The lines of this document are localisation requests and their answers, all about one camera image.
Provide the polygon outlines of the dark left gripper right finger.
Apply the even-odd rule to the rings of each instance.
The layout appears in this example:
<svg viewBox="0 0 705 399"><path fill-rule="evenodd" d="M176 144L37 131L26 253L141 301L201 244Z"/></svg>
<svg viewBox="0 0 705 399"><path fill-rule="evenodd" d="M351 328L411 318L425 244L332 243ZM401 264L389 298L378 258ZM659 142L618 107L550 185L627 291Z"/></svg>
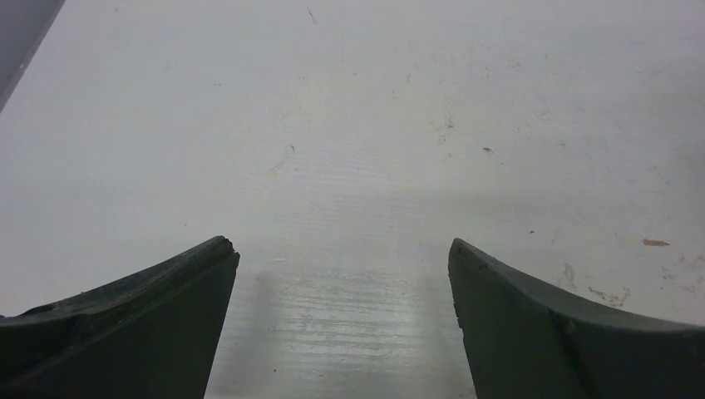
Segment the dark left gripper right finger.
<svg viewBox="0 0 705 399"><path fill-rule="evenodd" d="M701 398L704 329L611 308L462 239L448 273L480 398Z"/></svg>

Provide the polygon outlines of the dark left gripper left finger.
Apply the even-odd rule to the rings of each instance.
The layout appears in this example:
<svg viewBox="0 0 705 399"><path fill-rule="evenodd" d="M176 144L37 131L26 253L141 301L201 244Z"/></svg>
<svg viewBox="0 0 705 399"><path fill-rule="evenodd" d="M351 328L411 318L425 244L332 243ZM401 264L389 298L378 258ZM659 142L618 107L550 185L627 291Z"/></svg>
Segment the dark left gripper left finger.
<svg viewBox="0 0 705 399"><path fill-rule="evenodd" d="M1 320L4 398L201 398L239 254L216 236Z"/></svg>

